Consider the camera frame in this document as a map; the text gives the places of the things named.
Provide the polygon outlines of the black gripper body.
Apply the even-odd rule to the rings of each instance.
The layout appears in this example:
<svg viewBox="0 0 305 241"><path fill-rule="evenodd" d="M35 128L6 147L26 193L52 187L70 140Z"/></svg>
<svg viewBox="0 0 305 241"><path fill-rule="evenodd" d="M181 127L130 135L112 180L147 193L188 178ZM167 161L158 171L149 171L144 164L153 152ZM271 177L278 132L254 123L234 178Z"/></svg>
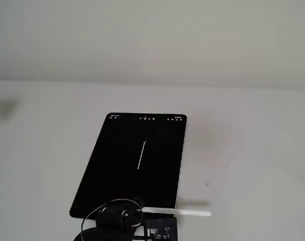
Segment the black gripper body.
<svg viewBox="0 0 305 241"><path fill-rule="evenodd" d="M133 200L115 199L96 212L96 227L102 229L131 229L143 223L141 206Z"/></svg>

